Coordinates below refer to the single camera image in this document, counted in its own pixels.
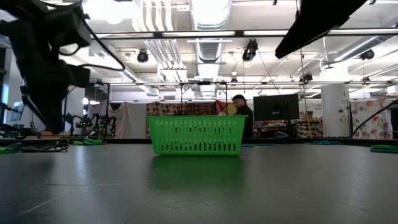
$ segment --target tapestry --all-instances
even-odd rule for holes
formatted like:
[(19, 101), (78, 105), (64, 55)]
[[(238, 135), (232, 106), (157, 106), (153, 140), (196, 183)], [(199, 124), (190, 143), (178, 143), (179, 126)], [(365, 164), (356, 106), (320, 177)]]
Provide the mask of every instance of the tapestry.
[[(386, 100), (351, 102), (353, 128), (356, 129), (371, 115), (391, 103)], [(384, 110), (363, 124), (355, 133), (356, 139), (392, 139), (391, 111)]]
[[(159, 103), (147, 104), (147, 116), (173, 116), (181, 115), (180, 103)], [(183, 115), (215, 115), (214, 103), (190, 103), (183, 105)], [(150, 139), (150, 131), (147, 122), (147, 139)]]

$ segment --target green plastic basket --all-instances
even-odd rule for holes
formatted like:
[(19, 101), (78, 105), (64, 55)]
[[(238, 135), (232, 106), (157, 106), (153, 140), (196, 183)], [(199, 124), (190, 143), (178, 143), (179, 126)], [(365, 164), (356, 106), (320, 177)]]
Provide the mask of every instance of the green plastic basket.
[(247, 116), (147, 116), (156, 154), (239, 155)]

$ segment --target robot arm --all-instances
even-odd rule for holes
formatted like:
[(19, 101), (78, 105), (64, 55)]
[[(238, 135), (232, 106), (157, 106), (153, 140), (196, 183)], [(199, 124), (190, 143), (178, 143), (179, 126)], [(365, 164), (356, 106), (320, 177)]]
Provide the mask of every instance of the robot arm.
[(0, 34), (9, 38), (24, 81), (22, 100), (47, 126), (63, 131), (62, 100), (68, 86), (86, 87), (90, 69), (59, 59), (60, 47), (90, 45), (80, 2), (48, 10), (39, 0), (2, 0), (0, 9), (17, 18), (0, 22)]

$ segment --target gray table surface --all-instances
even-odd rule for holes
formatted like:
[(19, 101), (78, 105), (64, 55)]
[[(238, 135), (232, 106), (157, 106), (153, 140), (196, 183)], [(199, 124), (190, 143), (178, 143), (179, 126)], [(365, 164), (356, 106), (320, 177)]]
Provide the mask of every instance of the gray table surface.
[(0, 223), (398, 223), (398, 154), (366, 147), (113, 144), (0, 155), (0, 169)]

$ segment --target person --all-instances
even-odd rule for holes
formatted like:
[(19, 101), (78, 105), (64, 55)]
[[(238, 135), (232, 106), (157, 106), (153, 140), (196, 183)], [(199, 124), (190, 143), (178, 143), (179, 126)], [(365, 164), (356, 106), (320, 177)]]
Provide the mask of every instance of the person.
[(236, 95), (232, 98), (237, 109), (236, 115), (247, 115), (244, 122), (243, 138), (253, 138), (253, 111), (248, 107), (243, 95)]

